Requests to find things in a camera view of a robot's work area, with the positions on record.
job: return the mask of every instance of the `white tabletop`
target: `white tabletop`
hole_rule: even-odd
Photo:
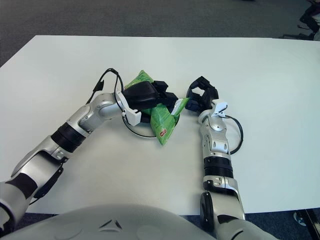
[[[0,181],[89,98],[107,68],[125,84],[140,70],[186,95],[199,76],[228,102],[244,142],[232,155],[246,213],[320,207],[320,43],[266,38],[36,36],[0,68]],[[112,92],[115,76],[105,78]],[[234,124],[228,140],[239,141]],[[184,110],[167,145],[105,122],[28,211],[64,213],[108,203],[199,214],[200,125]]]

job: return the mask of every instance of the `green chip bag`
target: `green chip bag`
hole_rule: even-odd
[[[127,88],[130,88],[132,85],[135,85],[135,84],[138,84],[138,83],[141,83],[141,82],[144,82],[144,81],[148,81],[150,83],[153,83],[154,80],[143,70],[141,70],[139,72],[139,75],[136,76],[135,79],[133,79],[129,84],[127,84],[124,88],[127,89]]]
[[[126,85],[125,88],[130,88],[132,85],[143,81],[148,81],[150,83],[154,82],[154,80],[145,71],[141,70],[139,75]],[[179,98],[175,102],[171,113],[162,103],[159,103],[156,107],[142,110],[145,114],[151,115],[150,125],[161,145],[166,144],[168,141],[177,124],[179,115],[188,100],[189,98]]]

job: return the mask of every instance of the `white clip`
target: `white clip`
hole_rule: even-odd
[[[198,122],[202,124],[202,121],[205,119],[207,116],[219,116],[221,118],[226,117],[224,110],[227,109],[228,103],[226,101],[223,101],[222,99],[215,99],[212,100],[212,109],[207,109],[204,110],[203,112],[200,113],[198,117]]]
[[[118,97],[121,104],[122,104],[122,116],[126,117],[128,123],[132,126],[135,126],[140,123],[141,121],[141,112],[137,109],[131,109],[127,103],[125,96],[122,94],[121,91],[117,91],[115,93],[116,98]]]
[[[223,101],[222,99],[214,99],[212,100],[212,114],[211,116],[219,116],[219,117],[225,117],[224,110],[227,109],[228,103],[226,101]]]

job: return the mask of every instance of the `black cable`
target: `black cable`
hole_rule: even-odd
[[[142,134],[140,134],[140,133],[137,133],[136,131],[132,130],[132,129],[127,125],[127,122],[126,122],[126,120],[125,120],[124,117],[122,118],[122,121],[123,121],[123,123],[124,123],[124,125],[126,126],[127,129],[129,129],[133,134],[138,135],[139,137],[148,138],[148,139],[154,139],[154,138],[156,137],[155,135],[154,135],[154,136],[147,136],[147,135],[142,135]]]
[[[29,206],[32,205],[32,204],[34,204],[34,203],[35,203],[36,201],[38,201],[39,199],[40,199],[40,198],[37,198],[36,200],[30,202]]]
[[[121,92],[124,91],[124,83],[122,82],[122,79],[121,79],[119,73],[118,73],[116,70],[114,70],[113,68],[108,68],[107,70],[105,70],[105,72],[101,75],[100,79],[99,79],[98,82],[96,83],[94,89],[92,90],[93,93],[92,93],[92,95],[90,96],[90,98],[88,99],[88,101],[86,102],[86,104],[89,104],[89,103],[91,102],[92,98],[94,97],[94,95],[95,95],[95,93],[96,93],[97,91],[101,91],[101,90],[104,88],[104,83],[105,83],[105,82],[104,82],[103,78],[104,78],[104,76],[105,76],[108,72],[112,72],[113,74],[116,75],[116,83],[115,83],[115,86],[114,86],[114,91],[116,91],[116,86],[117,86],[117,83],[118,83],[118,78],[119,78],[120,83],[121,83]]]
[[[235,121],[235,123],[238,125],[239,131],[240,131],[240,137],[241,137],[240,138],[240,142],[239,142],[238,146],[234,150],[230,151],[230,154],[232,155],[232,154],[235,154],[241,148],[241,145],[242,145],[242,143],[244,141],[244,131],[242,129],[242,126],[241,126],[240,122],[236,118],[234,118],[232,116],[228,116],[228,115],[225,115],[225,117],[222,117],[222,118],[224,118],[224,119],[232,119],[233,121]]]

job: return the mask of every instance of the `robotic arm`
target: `robotic arm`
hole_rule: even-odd
[[[94,93],[102,90],[101,80],[107,72],[116,74],[117,81],[120,79],[121,91],[115,86],[114,92],[102,93],[90,102]],[[142,113],[130,106],[142,110],[158,103],[174,105],[178,98],[166,92],[167,87],[165,82],[155,81],[137,83],[123,90],[118,72],[109,68],[93,89],[87,104],[30,151],[14,168],[9,180],[0,182],[0,236],[14,230],[33,198],[38,200],[48,193],[62,174],[63,164],[104,121],[122,115],[128,124],[135,126],[141,122]]]
[[[63,163],[105,120],[123,114],[133,126],[140,122],[141,112],[129,108],[120,91],[116,98],[112,93],[103,93],[79,108],[17,164],[8,181],[0,183],[0,227],[4,231],[12,231],[32,198],[47,194],[62,174]]]
[[[192,92],[197,87],[204,90],[202,96]],[[204,163],[203,188],[206,190],[200,198],[202,227],[208,232],[214,231],[218,240],[276,239],[245,220],[238,183],[234,179],[231,165],[231,154],[239,150],[243,132],[235,118],[225,115],[228,104],[219,99],[218,91],[203,76],[191,84],[187,97],[190,100],[185,108],[200,113],[198,122],[201,124]],[[241,131],[241,141],[233,151],[226,138],[225,118],[234,119]]]

